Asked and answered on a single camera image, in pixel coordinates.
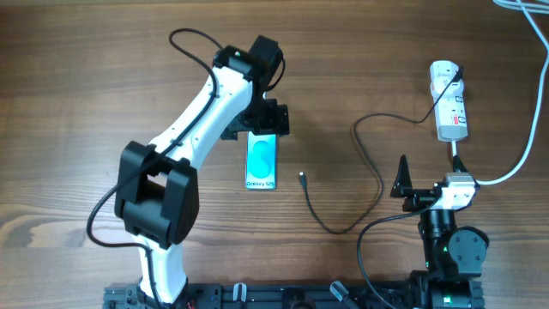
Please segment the blue screen Galaxy smartphone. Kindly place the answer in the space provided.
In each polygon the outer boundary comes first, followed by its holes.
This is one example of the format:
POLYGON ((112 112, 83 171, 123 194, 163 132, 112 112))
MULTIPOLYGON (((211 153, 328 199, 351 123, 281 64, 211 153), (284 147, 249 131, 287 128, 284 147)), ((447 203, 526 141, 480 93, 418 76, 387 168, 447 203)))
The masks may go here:
POLYGON ((248 190, 274 190, 277 170, 277 135, 247 135, 244 186, 248 190))

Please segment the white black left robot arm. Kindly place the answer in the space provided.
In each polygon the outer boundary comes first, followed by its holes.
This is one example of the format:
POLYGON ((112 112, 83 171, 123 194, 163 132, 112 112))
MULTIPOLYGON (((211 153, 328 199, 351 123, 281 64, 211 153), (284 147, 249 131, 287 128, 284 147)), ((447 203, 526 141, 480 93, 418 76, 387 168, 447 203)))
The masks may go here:
POLYGON ((123 150, 114 212, 141 254, 138 307, 186 307, 181 245, 198 215, 198 171, 219 139, 288 134, 287 106, 264 96, 283 63, 278 43, 264 36, 248 51, 220 49, 202 90, 171 127, 147 145, 130 142, 123 150))

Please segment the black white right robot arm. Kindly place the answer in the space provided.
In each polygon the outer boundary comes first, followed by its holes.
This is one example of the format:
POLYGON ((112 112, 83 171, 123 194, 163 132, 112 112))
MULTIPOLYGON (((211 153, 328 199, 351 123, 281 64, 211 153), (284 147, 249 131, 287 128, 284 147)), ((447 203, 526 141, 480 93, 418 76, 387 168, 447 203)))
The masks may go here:
POLYGON ((482 264, 490 240, 476 227, 458 227, 455 214, 472 205, 480 186, 456 155, 454 171, 431 189, 413 188, 407 157, 400 158, 390 195, 402 198, 402 210, 419 216, 425 271, 409 278, 410 308, 474 309, 486 306, 481 282, 482 264))

